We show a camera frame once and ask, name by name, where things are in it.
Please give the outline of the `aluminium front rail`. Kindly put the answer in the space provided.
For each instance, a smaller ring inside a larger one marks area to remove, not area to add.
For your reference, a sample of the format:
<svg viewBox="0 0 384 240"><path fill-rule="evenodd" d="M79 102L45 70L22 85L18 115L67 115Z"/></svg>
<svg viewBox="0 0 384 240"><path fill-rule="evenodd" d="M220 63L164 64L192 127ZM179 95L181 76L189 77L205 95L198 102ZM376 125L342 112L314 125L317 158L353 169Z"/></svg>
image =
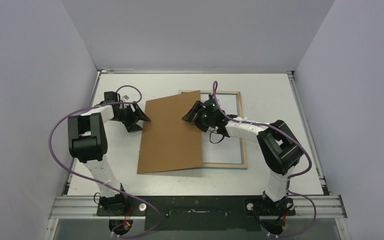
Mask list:
<svg viewBox="0 0 384 240"><path fill-rule="evenodd" d="M296 218L311 218L313 208L309 200L292 196L295 205ZM311 195L316 206L316 217L323 219L346 219L347 213L340 195ZM49 219L122 219L123 216L97 215L98 205L91 195L85 196L57 196L54 199Z"/></svg>

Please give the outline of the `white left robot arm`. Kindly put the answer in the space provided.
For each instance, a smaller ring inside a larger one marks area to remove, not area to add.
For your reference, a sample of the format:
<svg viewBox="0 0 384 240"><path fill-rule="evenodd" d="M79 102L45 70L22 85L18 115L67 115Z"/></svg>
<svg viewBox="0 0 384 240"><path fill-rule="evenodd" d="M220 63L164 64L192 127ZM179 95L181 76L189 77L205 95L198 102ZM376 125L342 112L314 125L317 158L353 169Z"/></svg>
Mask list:
<svg viewBox="0 0 384 240"><path fill-rule="evenodd" d="M119 216L129 210L130 203L107 160L109 145L104 124L108 121L121 122L127 132L132 133L143 129L138 125L139 121L151 121L136 102L128 104L128 100L128 96L106 91L99 107L67 119L71 156L84 164L98 181L99 206Z"/></svg>

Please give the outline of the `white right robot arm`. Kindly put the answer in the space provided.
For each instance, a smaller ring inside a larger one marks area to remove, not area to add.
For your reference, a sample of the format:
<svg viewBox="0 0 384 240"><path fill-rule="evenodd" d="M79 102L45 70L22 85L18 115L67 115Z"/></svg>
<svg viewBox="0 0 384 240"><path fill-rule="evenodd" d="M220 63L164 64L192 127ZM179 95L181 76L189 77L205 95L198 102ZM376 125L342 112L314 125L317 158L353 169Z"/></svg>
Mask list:
<svg viewBox="0 0 384 240"><path fill-rule="evenodd" d="M262 194L262 207L270 215L282 209L288 196L290 176L304 154L284 121L261 123L226 114L213 95L209 95L204 102L197 100L182 120L194 124L202 132L212 128L223 137L240 138L258 144L270 170Z"/></svg>

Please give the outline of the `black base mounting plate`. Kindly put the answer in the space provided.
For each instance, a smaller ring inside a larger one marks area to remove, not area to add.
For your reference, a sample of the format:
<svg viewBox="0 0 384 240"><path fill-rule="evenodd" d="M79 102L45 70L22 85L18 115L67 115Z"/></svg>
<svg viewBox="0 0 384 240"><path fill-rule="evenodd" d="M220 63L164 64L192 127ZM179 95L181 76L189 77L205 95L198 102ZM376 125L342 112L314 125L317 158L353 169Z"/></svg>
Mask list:
<svg viewBox="0 0 384 240"><path fill-rule="evenodd" d="M116 230L123 234L133 226L134 217L145 218L145 230L155 231L224 231L261 229L260 217L269 217L268 226L279 232L283 217L296 214L291 198L273 202L260 195L219 196L139 196L137 199L116 195L100 197L96 215L126 217L126 226Z"/></svg>

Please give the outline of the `hot air balloon photo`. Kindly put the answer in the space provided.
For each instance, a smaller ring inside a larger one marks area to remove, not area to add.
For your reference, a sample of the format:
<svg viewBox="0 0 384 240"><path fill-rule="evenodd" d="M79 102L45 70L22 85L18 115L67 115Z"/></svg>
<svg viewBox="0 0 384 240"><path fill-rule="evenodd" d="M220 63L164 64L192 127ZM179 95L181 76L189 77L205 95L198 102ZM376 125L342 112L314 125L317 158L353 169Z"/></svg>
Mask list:
<svg viewBox="0 0 384 240"><path fill-rule="evenodd" d="M221 109L228 115L240 115L239 93L221 92L216 95ZM242 142L240 138L225 137L210 133L201 134L202 154L205 164L242 164Z"/></svg>

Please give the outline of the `brown cardboard backing board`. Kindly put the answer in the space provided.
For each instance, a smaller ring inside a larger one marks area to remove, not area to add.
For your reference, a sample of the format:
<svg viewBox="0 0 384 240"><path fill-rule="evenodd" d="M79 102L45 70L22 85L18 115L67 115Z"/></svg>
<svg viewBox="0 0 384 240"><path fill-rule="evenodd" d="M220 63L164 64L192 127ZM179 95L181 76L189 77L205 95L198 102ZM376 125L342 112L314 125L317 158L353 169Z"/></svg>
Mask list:
<svg viewBox="0 0 384 240"><path fill-rule="evenodd" d="M182 118L196 101L199 90L148 100L142 127L137 173L149 174L203 166L202 132Z"/></svg>

